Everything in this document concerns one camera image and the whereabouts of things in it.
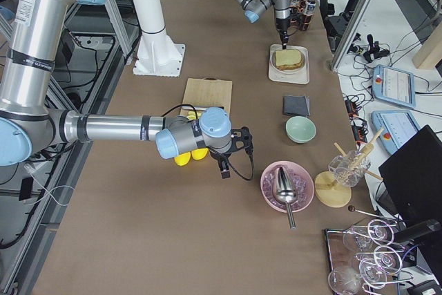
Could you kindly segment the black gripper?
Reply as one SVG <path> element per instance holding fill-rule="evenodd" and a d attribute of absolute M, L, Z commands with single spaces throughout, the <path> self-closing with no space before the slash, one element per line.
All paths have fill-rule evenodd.
<path fill-rule="evenodd" d="M 229 156 L 230 153 L 221 153 L 218 152 L 215 148 L 212 146 L 208 147 L 210 156 L 215 159 L 218 163 L 218 167 L 220 168 L 220 173 L 222 176 L 222 179 L 227 179 L 231 177 L 230 170 L 229 170 Z"/>
<path fill-rule="evenodd" d="M 282 49 L 287 49 L 287 43 L 289 41 L 289 8 L 285 8 L 282 10 L 274 9 L 274 18 L 276 29 L 279 32 L 280 42 L 282 45 Z"/>

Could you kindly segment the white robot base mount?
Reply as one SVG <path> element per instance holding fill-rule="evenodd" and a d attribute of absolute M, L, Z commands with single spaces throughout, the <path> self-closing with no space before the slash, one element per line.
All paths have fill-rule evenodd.
<path fill-rule="evenodd" d="M 160 0 L 133 0 L 142 36 L 133 73 L 179 77 L 185 45 L 176 44 L 166 31 Z"/>

